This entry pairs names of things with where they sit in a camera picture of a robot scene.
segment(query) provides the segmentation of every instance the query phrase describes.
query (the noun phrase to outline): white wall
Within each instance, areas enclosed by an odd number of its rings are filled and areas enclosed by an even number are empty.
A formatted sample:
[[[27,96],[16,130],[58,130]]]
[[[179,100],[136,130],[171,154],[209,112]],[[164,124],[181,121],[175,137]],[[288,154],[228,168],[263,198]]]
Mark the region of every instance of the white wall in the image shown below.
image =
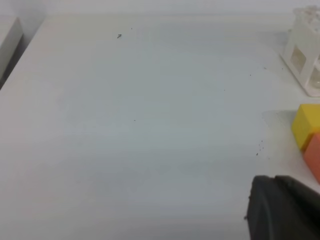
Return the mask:
[[[230,14],[288,13],[293,8],[320,5],[320,0],[0,0],[0,14],[20,18],[24,47],[47,14],[166,13]]]

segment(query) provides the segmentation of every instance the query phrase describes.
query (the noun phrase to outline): white table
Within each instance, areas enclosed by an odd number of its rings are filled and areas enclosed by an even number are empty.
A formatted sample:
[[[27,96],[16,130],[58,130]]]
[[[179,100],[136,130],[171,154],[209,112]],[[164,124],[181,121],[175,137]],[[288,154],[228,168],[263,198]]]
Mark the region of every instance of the white table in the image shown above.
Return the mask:
[[[0,91],[0,239],[247,240],[255,175],[317,191],[291,15],[49,17]]]
[[[0,79],[13,56],[23,35],[22,27],[17,17],[0,15]]]

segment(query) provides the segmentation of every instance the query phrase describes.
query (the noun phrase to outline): black object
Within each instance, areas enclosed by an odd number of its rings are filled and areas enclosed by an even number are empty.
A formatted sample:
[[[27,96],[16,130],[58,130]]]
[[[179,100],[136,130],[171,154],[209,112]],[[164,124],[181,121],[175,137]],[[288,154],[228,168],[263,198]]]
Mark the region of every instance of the black object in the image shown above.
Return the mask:
[[[320,195],[290,176],[256,176],[247,221],[251,240],[320,240]]]

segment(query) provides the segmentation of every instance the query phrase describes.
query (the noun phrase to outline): table surface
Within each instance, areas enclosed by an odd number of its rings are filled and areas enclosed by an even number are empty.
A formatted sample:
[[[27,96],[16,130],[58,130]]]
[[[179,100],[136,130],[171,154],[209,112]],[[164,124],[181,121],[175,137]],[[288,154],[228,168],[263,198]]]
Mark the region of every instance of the table surface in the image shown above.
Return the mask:
[[[255,175],[320,191],[292,15],[47,18],[0,91],[0,238],[248,240]]]

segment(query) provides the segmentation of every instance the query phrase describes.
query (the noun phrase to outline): yellow block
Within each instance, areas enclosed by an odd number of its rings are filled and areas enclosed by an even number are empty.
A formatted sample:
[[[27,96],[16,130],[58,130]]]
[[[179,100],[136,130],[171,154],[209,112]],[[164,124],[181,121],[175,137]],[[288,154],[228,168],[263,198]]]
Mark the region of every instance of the yellow block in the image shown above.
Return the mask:
[[[304,152],[313,134],[320,132],[320,104],[301,104],[291,129],[299,149]]]

